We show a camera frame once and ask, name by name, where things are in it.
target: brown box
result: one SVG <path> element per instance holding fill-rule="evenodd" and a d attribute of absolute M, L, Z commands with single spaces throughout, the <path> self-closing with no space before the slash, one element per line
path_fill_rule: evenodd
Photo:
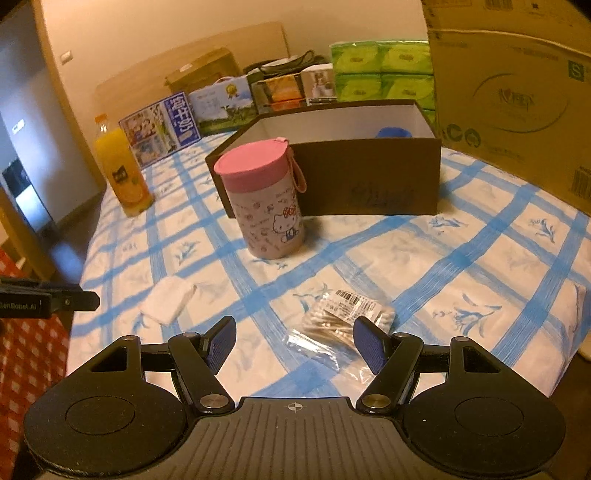
<path fill-rule="evenodd" d="M 567 0 L 426 0 L 443 144 L 591 214 L 591 23 Z"/>
<path fill-rule="evenodd" d="M 413 138 L 375 138 L 402 127 Z M 303 215 L 434 215 L 439 200 L 441 141 L 411 100 L 331 103 L 257 117 L 211 152 L 207 166 L 234 218 L 222 179 L 213 171 L 227 151 L 285 137 L 306 177 Z"/>
<path fill-rule="evenodd" d="M 234 55 L 227 48 L 218 48 L 180 67 L 166 77 L 171 93 L 187 95 L 200 88 L 213 85 L 223 77 L 238 77 L 242 74 Z"/>

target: plastic bag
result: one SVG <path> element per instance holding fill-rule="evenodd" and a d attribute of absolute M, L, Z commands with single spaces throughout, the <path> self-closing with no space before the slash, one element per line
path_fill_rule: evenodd
<path fill-rule="evenodd" d="M 353 342 L 353 323 L 361 316 L 388 333 L 395 311 L 352 291 L 328 291 L 305 313 L 301 325 L 287 334 L 285 343 L 337 372 L 368 384 L 374 376 Z"/>

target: barcode label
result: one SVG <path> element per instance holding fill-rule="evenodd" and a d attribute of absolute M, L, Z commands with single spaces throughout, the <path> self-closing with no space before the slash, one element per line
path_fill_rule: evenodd
<path fill-rule="evenodd" d="M 591 200 L 591 175 L 583 170 L 575 170 L 570 191 L 577 197 Z"/>
<path fill-rule="evenodd" d="M 343 291 L 343 290 L 337 290 L 336 294 L 339 297 L 343 297 L 345 300 L 347 300 L 352 306 L 355 306 L 359 303 L 359 301 L 361 300 L 357 295 L 354 295 L 351 292 L 348 291 Z"/>
<path fill-rule="evenodd" d="M 325 305 L 324 309 L 327 312 L 350 325 L 353 325 L 358 317 L 366 317 L 370 322 L 375 322 L 382 311 L 382 306 L 375 300 L 346 290 L 330 293 Z"/>
<path fill-rule="evenodd" d="M 513 10 L 513 0 L 484 0 L 488 10 Z"/>

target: barcode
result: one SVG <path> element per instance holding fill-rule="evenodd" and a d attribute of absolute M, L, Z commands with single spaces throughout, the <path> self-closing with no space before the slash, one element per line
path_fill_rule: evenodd
<path fill-rule="evenodd" d="M 575 170 L 570 191 L 577 197 L 591 200 L 591 175 L 582 170 Z"/>
<path fill-rule="evenodd" d="M 484 0 L 484 6 L 489 10 L 513 10 L 513 0 Z"/>
<path fill-rule="evenodd" d="M 359 301 L 361 300 L 357 295 L 353 295 L 352 293 L 350 293 L 348 291 L 337 290 L 336 294 L 339 297 L 343 297 L 345 300 L 347 300 L 353 306 L 357 305 L 359 303 Z"/>
<path fill-rule="evenodd" d="M 364 312 L 365 310 L 369 310 L 369 307 L 372 303 L 373 302 L 371 300 L 365 300 L 364 302 L 362 302 L 361 306 L 359 307 L 359 310 L 361 310 L 362 312 Z"/>

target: blue object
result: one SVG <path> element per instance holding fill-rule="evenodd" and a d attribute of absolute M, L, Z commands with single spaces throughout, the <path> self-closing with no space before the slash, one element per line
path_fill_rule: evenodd
<path fill-rule="evenodd" d="M 412 138 L 413 134 L 400 127 L 384 127 L 382 128 L 375 138 Z"/>

